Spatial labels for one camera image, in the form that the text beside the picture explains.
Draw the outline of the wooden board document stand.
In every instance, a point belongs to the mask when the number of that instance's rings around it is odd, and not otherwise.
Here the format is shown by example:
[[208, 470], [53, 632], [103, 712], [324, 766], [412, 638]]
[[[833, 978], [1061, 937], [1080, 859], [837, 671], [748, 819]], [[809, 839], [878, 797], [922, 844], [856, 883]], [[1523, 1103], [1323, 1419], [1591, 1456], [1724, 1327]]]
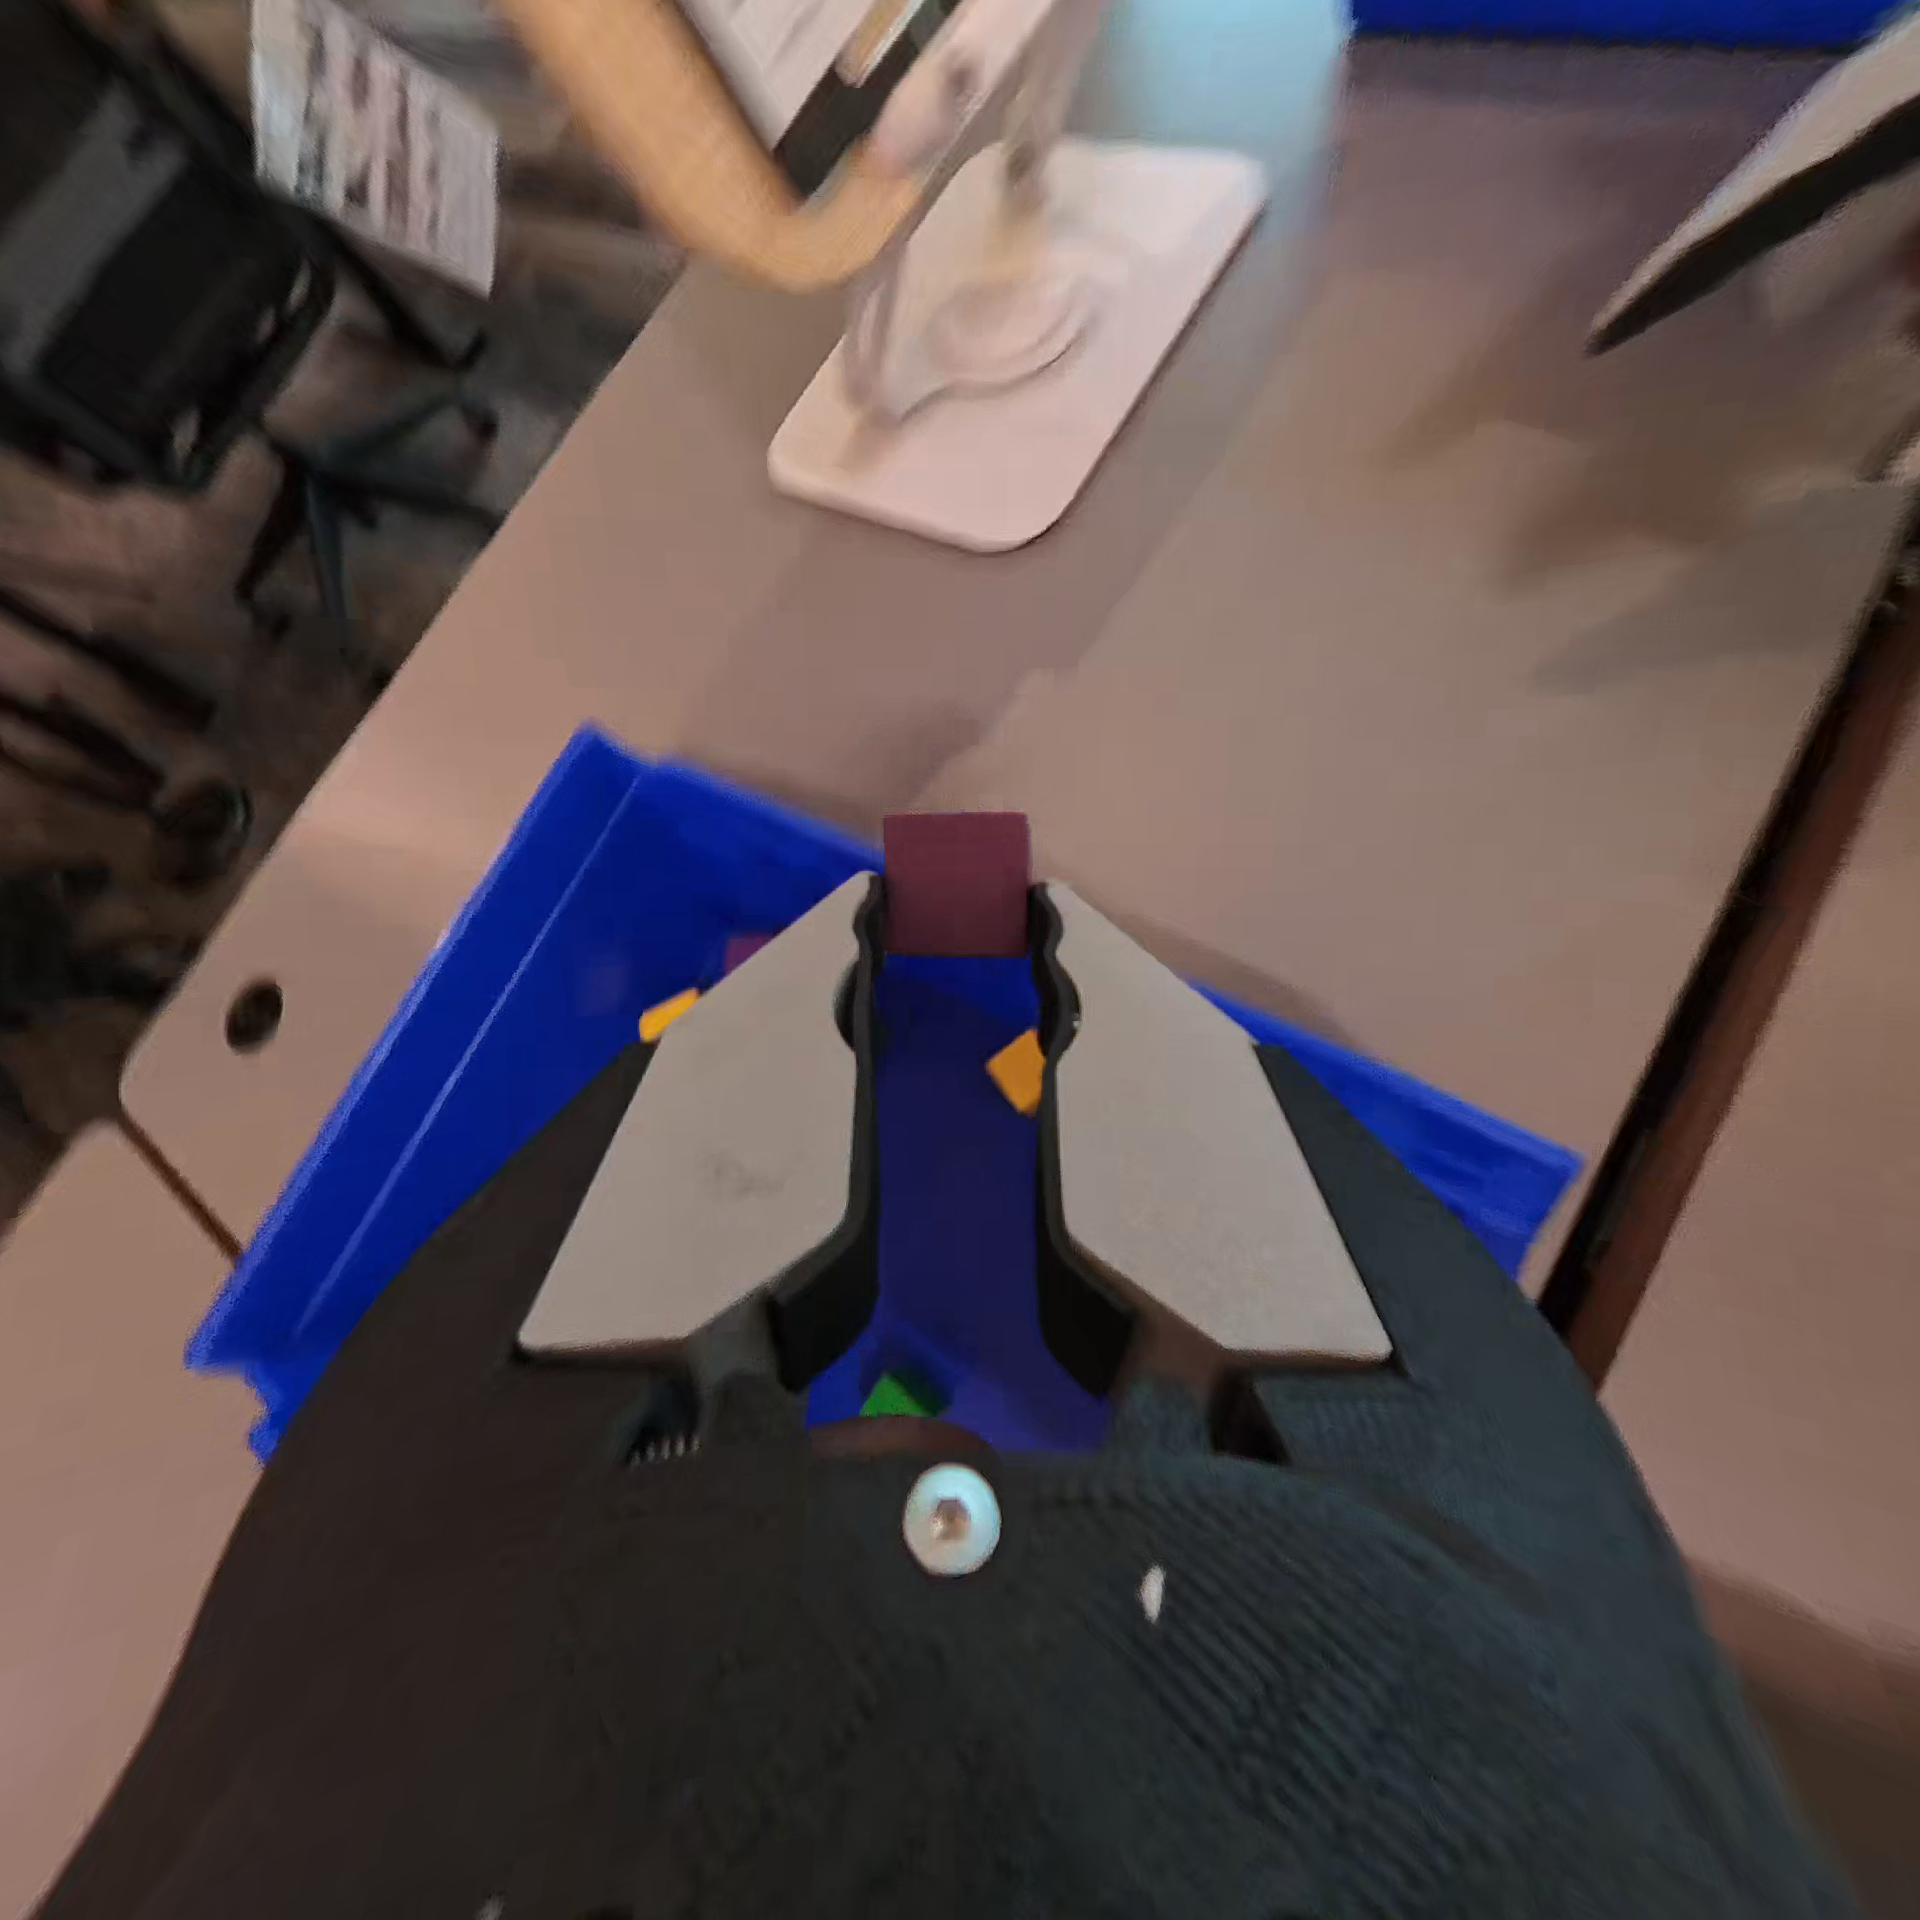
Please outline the wooden board document stand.
[[669, 234], [847, 299], [777, 495], [949, 549], [1061, 523], [1267, 203], [1069, 133], [1111, 4], [500, 4]]

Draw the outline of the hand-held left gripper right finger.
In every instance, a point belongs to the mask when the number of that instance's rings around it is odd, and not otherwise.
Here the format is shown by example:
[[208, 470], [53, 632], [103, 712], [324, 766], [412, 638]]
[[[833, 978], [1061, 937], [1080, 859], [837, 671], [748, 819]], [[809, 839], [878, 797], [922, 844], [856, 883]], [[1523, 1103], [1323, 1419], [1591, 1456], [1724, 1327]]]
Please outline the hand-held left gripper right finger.
[[1029, 896], [1040, 1323], [1095, 1397], [1378, 1371], [1395, 1343], [1253, 1036], [1073, 889]]

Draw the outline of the black office chair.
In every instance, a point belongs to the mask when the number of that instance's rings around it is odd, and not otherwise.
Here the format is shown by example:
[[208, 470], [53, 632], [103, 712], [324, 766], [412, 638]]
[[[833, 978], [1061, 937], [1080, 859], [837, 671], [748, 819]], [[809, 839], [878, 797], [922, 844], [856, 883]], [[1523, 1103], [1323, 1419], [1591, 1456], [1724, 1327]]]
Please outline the black office chair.
[[203, 497], [260, 443], [275, 497], [231, 584], [304, 546], [320, 611], [349, 622], [345, 533], [383, 509], [494, 535], [502, 513], [392, 454], [443, 420], [491, 443], [461, 378], [333, 442], [271, 414], [339, 299], [333, 258], [124, 63], [74, 48], [3, 69], [3, 443], [97, 495]]

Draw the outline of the blue plastic bin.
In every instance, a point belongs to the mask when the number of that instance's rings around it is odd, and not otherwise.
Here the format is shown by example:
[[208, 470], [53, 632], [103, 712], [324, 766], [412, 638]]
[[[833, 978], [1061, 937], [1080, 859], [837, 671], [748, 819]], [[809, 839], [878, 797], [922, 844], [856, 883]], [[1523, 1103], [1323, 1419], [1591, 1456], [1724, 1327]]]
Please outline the blue plastic bin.
[[[580, 730], [383, 1029], [187, 1343], [243, 1381], [267, 1459], [412, 1253], [637, 1041], [637, 1015], [721, 979], [739, 932], [783, 932], [878, 853], [766, 797]], [[1080, 1455], [1107, 1410], [1040, 1323], [1040, 1119], [986, 1063], [1040, 1024], [1012, 962], [878, 978], [878, 1305], [806, 1393], [858, 1413], [882, 1370], [949, 1389], [999, 1451]]]
[[1835, 52], [1905, 4], [1351, 4], [1364, 36]]

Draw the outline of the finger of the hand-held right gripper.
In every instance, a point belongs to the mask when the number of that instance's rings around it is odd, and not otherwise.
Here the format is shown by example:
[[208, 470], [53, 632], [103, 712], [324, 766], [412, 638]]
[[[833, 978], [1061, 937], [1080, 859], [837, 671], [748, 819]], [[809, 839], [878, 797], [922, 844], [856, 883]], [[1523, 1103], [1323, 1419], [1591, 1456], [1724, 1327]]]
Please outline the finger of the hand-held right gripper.
[[1712, 299], [1835, 209], [1918, 170], [1918, 15], [1829, 69], [1615, 288], [1588, 329], [1604, 356]]

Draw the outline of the printed leaflet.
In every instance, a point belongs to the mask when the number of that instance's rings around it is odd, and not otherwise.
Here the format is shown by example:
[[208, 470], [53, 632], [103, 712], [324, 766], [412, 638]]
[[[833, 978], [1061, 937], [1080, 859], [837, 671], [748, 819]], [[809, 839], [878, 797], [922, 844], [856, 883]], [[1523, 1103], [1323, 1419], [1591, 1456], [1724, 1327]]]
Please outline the printed leaflet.
[[339, 4], [250, 4], [250, 176], [277, 199], [494, 294], [500, 132]]

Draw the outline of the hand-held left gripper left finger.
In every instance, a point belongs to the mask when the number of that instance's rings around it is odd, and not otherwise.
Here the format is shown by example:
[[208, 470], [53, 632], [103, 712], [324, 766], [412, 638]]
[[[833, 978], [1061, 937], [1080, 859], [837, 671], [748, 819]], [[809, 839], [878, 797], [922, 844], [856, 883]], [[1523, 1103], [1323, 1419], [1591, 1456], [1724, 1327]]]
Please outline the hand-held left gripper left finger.
[[882, 876], [706, 993], [637, 1090], [518, 1327], [532, 1360], [693, 1353], [735, 1327], [788, 1393], [878, 1304]]

